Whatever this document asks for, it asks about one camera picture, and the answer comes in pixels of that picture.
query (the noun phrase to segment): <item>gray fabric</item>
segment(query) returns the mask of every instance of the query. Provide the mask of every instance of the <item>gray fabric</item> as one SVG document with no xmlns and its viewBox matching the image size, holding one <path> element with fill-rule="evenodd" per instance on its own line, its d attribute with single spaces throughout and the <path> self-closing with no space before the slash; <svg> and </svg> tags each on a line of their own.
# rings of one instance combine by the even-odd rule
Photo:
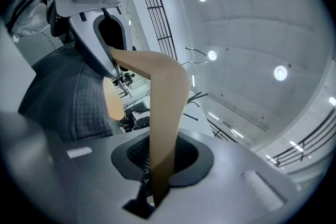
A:
<svg viewBox="0 0 336 224">
<path fill-rule="evenodd" d="M 103 76 L 86 64 L 72 44 L 37 62 L 36 78 L 19 109 L 64 142 L 113 135 Z"/>
</svg>

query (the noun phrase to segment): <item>fluorescent light strip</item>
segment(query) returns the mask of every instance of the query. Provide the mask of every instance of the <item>fluorescent light strip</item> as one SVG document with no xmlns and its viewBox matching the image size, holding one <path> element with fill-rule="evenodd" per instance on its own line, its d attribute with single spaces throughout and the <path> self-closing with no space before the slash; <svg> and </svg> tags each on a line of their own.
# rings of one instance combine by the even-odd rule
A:
<svg viewBox="0 0 336 224">
<path fill-rule="evenodd" d="M 303 152 L 303 149 L 300 148 L 297 144 L 295 144 L 293 141 L 289 142 L 292 146 L 294 146 L 299 152 Z"/>
<path fill-rule="evenodd" d="M 211 114 L 210 112 L 208 112 L 208 113 L 209 113 L 209 115 L 210 115 L 211 117 L 214 117 L 216 120 L 219 121 L 219 118 L 217 118 L 214 114 Z"/>
<path fill-rule="evenodd" d="M 231 129 L 231 132 L 235 133 L 235 134 L 238 134 L 241 138 L 244 138 L 240 133 L 238 133 L 237 131 Z"/>
<path fill-rule="evenodd" d="M 332 105 L 336 105 L 336 100 L 334 97 L 330 97 L 329 98 L 329 103 L 331 103 Z"/>
<path fill-rule="evenodd" d="M 277 163 L 277 161 L 275 161 L 274 159 L 272 159 L 270 156 L 266 155 L 266 157 L 271 160 L 272 162 L 274 162 L 275 164 Z"/>
</svg>

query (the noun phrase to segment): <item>metal rod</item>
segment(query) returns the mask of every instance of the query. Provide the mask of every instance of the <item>metal rod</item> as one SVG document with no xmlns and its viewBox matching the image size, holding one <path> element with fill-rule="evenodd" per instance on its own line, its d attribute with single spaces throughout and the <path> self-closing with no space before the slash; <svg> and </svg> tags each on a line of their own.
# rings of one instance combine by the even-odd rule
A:
<svg viewBox="0 0 336 224">
<path fill-rule="evenodd" d="M 153 12 L 153 14 L 154 14 L 154 18 L 155 18 L 155 22 L 156 22 L 157 28 L 158 28 L 158 30 L 159 30 L 159 36 L 160 36 L 160 38 L 162 38 L 162 37 L 165 36 L 165 32 L 164 32 L 164 30 L 163 30 L 163 27 L 162 27 L 162 24 L 161 24 L 161 20 L 160 20 L 160 17 L 159 17 L 159 11 L 160 11 L 160 14 L 161 14 L 161 10 L 158 11 L 157 9 L 155 9 L 155 11 L 156 11 L 156 14 L 157 14 L 157 16 L 158 16 L 159 24 L 158 24 L 158 22 L 157 22 L 157 20 L 156 20 L 156 16 L 155 16 L 154 11 L 152 10 L 152 12 Z M 164 40 L 164 42 L 165 42 L 165 44 L 166 44 L 166 48 L 167 48 L 168 55 L 172 57 L 172 55 L 169 53 L 169 49 L 168 49 L 168 45 L 167 45 L 167 41 Z"/>
<path fill-rule="evenodd" d="M 336 110 L 336 107 L 334 107 L 331 111 L 330 111 L 330 113 L 328 114 L 328 116 L 319 124 L 319 126 L 317 126 L 309 135 L 307 135 L 304 139 L 302 139 L 299 143 L 297 143 L 298 145 L 300 145 L 303 141 L 305 141 L 306 139 L 308 139 L 309 137 L 311 137 L 312 135 L 314 135 L 314 133 L 315 132 L 317 132 L 317 130 L 319 130 L 327 121 L 328 121 L 328 119 L 330 119 L 330 117 L 333 115 L 333 113 L 335 112 L 335 110 Z M 285 154 L 285 153 L 287 153 L 287 152 L 289 152 L 289 151 L 291 151 L 292 149 L 294 149 L 295 147 L 290 147 L 289 149 L 287 149 L 287 150 L 285 150 L 285 151 L 283 151 L 283 152 L 281 152 L 280 154 L 278 154 L 278 155 L 276 155 L 276 156 L 274 156 L 274 157 L 272 157 L 272 158 L 276 158 L 276 157 L 278 157 L 278 156 L 281 156 L 281 155 L 283 155 L 283 154 Z"/>
<path fill-rule="evenodd" d="M 315 151 L 319 150 L 321 147 L 323 147 L 325 144 L 327 144 L 327 143 L 328 143 L 328 142 L 329 142 L 335 135 L 336 135 L 336 132 L 333 133 L 332 136 L 329 137 L 329 138 L 328 138 L 322 145 L 320 145 L 319 147 L 315 148 L 313 151 L 307 153 L 304 157 L 306 157 L 306 156 L 308 156 L 308 155 L 314 153 Z M 296 160 L 294 160 L 294 161 L 292 161 L 292 162 L 290 162 L 290 163 L 283 164 L 283 165 L 281 165 L 281 166 L 279 166 L 279 167 L 283 167 L 283 166 L 292 164 L 292 163 L 294 163 L 294 162 L 297 162 L 299 159 L 300 159 L 300 158 L 298 158 L 298 159 L 296 159 Z"/>
<path fill-rule="evenodd" d="M 190 101 L 192 101 L 195 97 L 199 96 L 202 92 L 198 92 L 197 94 L 195 94 L 194 96 L 191 96 L 188 100 L 187 103 L 189 103 Z"/>
<path fill-rule="evenodd" d="M 319 143 L 323 138 L 325 138 L 334 128 L 336 127 L 336 124 L 322 137 L 322 138 L 320 138 L 320 139 L 318 139 L 317 140 L 317 142 L 315 142 L 314 144 L 312 144 L 311 146 L 309 146 L 309 147 L 307 147 L 306 148 L 306 150 L 308 150 L 308 149 L 310 149 L 310 148 L 312 148 L 313 146 L 315 146 L 317 143 Z M 293 159 L 294 157 L 296 157 L 296 156 L 298 156 L 298 155 L 300 155 L 301 153 L 298 153 L 298 154 L 296 154 L 296 155 L 294 155 L 294 156 L 292 156 L 292 157 L 290 157 L 290 158 L 288 158 L 288 159 L 284 159 L 282 162 L 286 162 L 286 161 L 288 161 L 288 160 L 290 160 L 290 159 Z"/>
<path fill-rule="evenodd" d="M 155 26 L 154 26 L 154 21 L 153 21 L 153 18 L 152 18 L 152 15 L 151 15 L 150 12 L 149 12 L 149 15 L 150 15 L 150 17 L 151 17 L 151 21 L 152 21 L 152 24 L 153 24 L 153 27 L 154 27 L 154 30 L 155 30 L 156 38 L 158 39 L 159 37 L 158 37 L 158 34 L 157 34 L 157 32 L 156 32 L 156 29 L 155 29 Z"/>
<path fill-rule="evenodd" d="M 147 7 L 147 9 L 150 9 L 150 8 L 162 8 L 162 6 Z"/>
<path fill-rule="evenodd" d="M 126 97 L 128 94 L 125 92 L 125 95 L 121 96 L 120 98 L 124 98 Z"/>
<path fill-rule="evenodd" d="M 302 162 L 302 160 L 303 160 L 303 153 L 305 152 L 305 149 L 304 149 L 304 142 L 303 142 L 303 147 L 302 147 L 302 149 L 303 149 L 303 151 L 302 151 L 302 153 L 301 153 L 301 162 Z"/>
<path fill-rule="evenodd" d="M 219 133 L 219 130 L 217 131 L 217 133 L 215 133 L 215 136 L 218 136 L 220 139 L 224 138 L 226 141 L 228 141 L 228 139 L 224 136 L 222 136 L 220 133 Z"/>
<path fill-rule="evenodd" d="M 183 115 L 185 115 L 185 116 L 187 116 L 187 117 L 189 117 L 189 118 L 191 118 L 191 119 L 193 119 L 193 120 L 195 120 L 195 121 L 198 121 L 198 119 L 197 119 L 197 118 L 191 117 L 191 116 L 190 116 L 190 115 L 188 115 L 188 114 L 185 114 L 185 113 L 183 113 Z"/>
<path fill-rule="evenodd" d="M 151 0 L 148 0 L 148 1 L 149 1 L 149 5 L 148 5 L 148 3 L 147 3 L 147 0 L 145 0 L 147 7 L 148 7 L 148 6 L 152 6 Z M 157 26 L 157 28 L 158 28 L 158 31 L 156 31 L 156 27 L 155 27 L 154 20 L 153 20 L 153 18 L 152 18 L 152 14 L 151 14 L 150 10 L 148 10 L 148 12 L 149 12 L 149 15 L 150 15 L 150 17 L 151 17 L 151 21 L 152 21 L 152 24 L 153 24 L 153 27 L 154 27 L 154 30 L 155 30 L 156 38 L 159 39 L 158 31 L 159 31 L 159 34 L 160 34 L 160 30 L 159 30 L 159 25 L 158 25 L 158 23 L 157 23 L 157 21 L 156 21 L 156 17 L 155 17 L 155 15 L 154 15 L 154 12 L 153 12 L 153 16 L 154 16 L 155 23 L 156 23 L 156 26 Z M 163 46 L 164 54 L 167 54 L 163 44 L 162 44 L 162 46 Z"/>
<path fill-rule="evenodd" d="M 168 19 L 167 19 L 167 14 L 166 14 L 166 11 L 165 11 L 165 9 L 164 9 L 162 0 L 160 0 L 160 2 L 161 2 L 161 4 L 162 4 L 162 10 L 163 10 L 163 13 L 164 13 L 164 17 L 165 17 L 165 19 L 166 19 L 166 23 L 167 23 L 168 31 L 169 31 L 169 34 L 170 34 L 170 36 L 171 36 L 171 40 L 172 40 L 172 44 L 173 44 L 173 49 L 174 49 L 174 54 L 175 54 L 175 60 L 177 61 L 177 54 L 176 54 L 176 50 L 175 50 L 175 44 L 174 44 L 174 40 L 173 40 L 172 32 L 171 32 L 171 30 L 170 30 L 169 22 L 168 22 Z"/>
<path fill-rule="evenodd" d="M 168 36 L 168 37 L 162 37 L 162 38 L 159 38 L 158 40 L 161 40 L 161 39 L 165 39 L 165 38 L 170 38 L 171 36 Z"/>
<path fill-rule="evenodd" d="M 213 126 L 215 126 L 218 130 L 220 130 L 223 134 L 225 134 L 227 136 L 227 138 L 229 138 L 231 141 L 239 144 L 236 140 L 234 140 L 232 137 L 230 137 L 227 133 L 225 133 L 221 128 L 219 128 L 218 126 L 216 126 L 213 122 L 211 122 L 210 120 L 208 120 L 208 122 L 210 124 L 212 124 Z"/>
<path fill-rule="evenodd" d="M 159 18 L 159 21 L 161 22 L 163 22 L 163 24 L 164 24 L 164 20 L 163 20 L 163 16 L 162 16 L 162 13 L 160 12 L 160 15 L 161 15 L 161 18 Z M 168 36 L 168 33 L 167 33 L 167 29 L 166 29 L 166 26 L 164 26 L 164 30 L 165 30 L 165 33 L 163 33 L 163 35 L 164 36 Z M 170 41 L 169 41 L 169 39 L 168 39 L 168 43 L 169 43 L 169 48 L 170 48 L 170 56 L 171 57 L 173 57 L 173 50 L 172 50 L 172 46 L 171 46 L 171 44 L 170 44 Z"/>
<path fill-rule="evenodd" d="M 199 52 L 199 53 L 201 53 L 201 54 L 203 54 L 205 57 L 206 57 L 206 61 L 205 62 L 185 62 L 185 63 L 183 63 L 182 65 L 184 66 L 184 65 L 187 65 L 188 63 L 191 63 L 191 64 L 193 64 L 193 65 L 205 65 L 206 63 L 208 63 L 208 57 L 207 57 L 207 55 L 204 53 L 204 52 L 202 52 L 202 51 L 200 51 L 200 50 L 198 50 L 198 49 L 194 49 L 194 48 L 189 48 L 189 47 L 185 47 L 185 49 L 186 50 L 194 50 L 194 51 L 197 51 L 197 52 Z"/>
<path fill-rule="evenodd" d="M 195 102 L 193 102 L 193 101 L 191 101 L 191 102 L 189 102 L 189 103 L 187 103 L 187 104 L 190 104 L 190 103 L 194 103 L 196 106 L 200 107 L 199 104 L 197 104 L 197 103 L 195 103 Z"/>
<path fill-rule="evenodd" d="M 330 124 L 331 124 L 335 119 L 336 119 L 336 116 L 335 116 L 335 117 L 328 123 L 328 125 L 327 125 L 326 127 L 323 128 L 323 130 L 322 130 L 321 132 L 318 133 L 317 136 L 315 136 L 312 140 L 308 141 L 308 142 L 306 143 L 306 145 L 309 144 L 310 142 L 314 141 L 317 137 L 319 137 L 320 134 L 321 134 L 322 132 L 324 132 L 324 131 L 330 126 Z M 290 155 L 292 155 L 292 154 L 294 154 L 294 153 L 296 153 L 296 151 L 293 151 L 293 152 L 291 152 L 291 153 L 289 153 L 289 154 L 287 154 L 287 155 L 285 155 L 285 156 L 282 156 L 280 159 L 286 158 L 286 157 L 288 157 L 288 156 L 290 156 Z"/>
<path fill-rule="evenodd" d="M 201 98 L 201 97 L 204 97 L 204 96 L 207 96 L 207 95 L 208 95 L 207 93 L 206 94 L 202 94 L 200 96 L 197 96 L 197 97 L 193 98 L 191 101 L 194 101 L 194 100 L 196 100 L 198 98 Z"/>
</svg>

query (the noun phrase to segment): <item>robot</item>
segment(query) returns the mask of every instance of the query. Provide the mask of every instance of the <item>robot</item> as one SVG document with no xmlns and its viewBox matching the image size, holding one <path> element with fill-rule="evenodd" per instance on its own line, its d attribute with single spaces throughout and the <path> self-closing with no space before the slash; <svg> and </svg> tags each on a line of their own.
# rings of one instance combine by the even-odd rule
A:
<svg viewBox="0 0 336 224">
<path fill-rule="evenodd" d="M 132 50 L 128 22 L 118 9 L 122 1 L 47 2 L 52 34 L 70 31 L 84 60 L 109 78 L 119 74 L 108 46 Z M 301 206 L 286 175 L 241 145 L 196 132 L 179 130 L 175 174 L 155 207 L 148 201 L 148 128 L 63 143 L 58 134 L 19 114 L 2 114 L 0 126 L 10 176 L 56 222 L 273 223 L 286 221 Z"/>
</svg>

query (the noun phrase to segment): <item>metal railing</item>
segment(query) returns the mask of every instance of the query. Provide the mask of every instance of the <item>metal railing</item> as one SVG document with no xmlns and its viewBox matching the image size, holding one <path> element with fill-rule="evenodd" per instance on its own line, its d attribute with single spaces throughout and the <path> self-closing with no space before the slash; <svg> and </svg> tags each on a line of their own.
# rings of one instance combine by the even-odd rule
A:
<svg viewBox="0 0 336 224">
<path fill-rule="evenodd" d="M 194 49 L 194 48 L 188 48 L 188 47 L 185 47 L 186 50 L 194 50 L 194 51 L 197 51 L 199 52 L 200 54 L 204 55 L 205 56 L 205 61 L 204 62 L 185 62 L 183 63 L 182 65 L 187 65 L 188 63 L 191 63 L 192 65 L 205 65 L 206 63 L 208 63 L 208 56 L 202 52 L 201 50 L 197 50 L 197 49 Z"/>
<path fill-rule="evenodd" d="M 230 137 L 227 133 L 225 133 L 221 128 L 219 128 L 216 124 L 214 124 L 212 121 L 208 120 L 210 123 L 211 130 L 215 137 L 219 137 L 220 139 L 225 139 L 227 141 L 232 141 L 237 144 L 239 144 L 236 140 L 234 140 L 232 137 Z"/>
<path fill-rule="evenodd" d="M 303 161 L 303 158 L 319 150 L 326 145 L 336 135 L 336 108 L 333 108 L 328 116 L 304 139 L 297 142 L 296 146 L 273 156 L 267 161 L 274 162 L 279 168 L 292 164 L 297 161 Z"/>
<path fill-rule="evenodd" d="M 161 52 L 177 60 L 174 40 L 162 0 L 145 0 Z"/>
</svg>

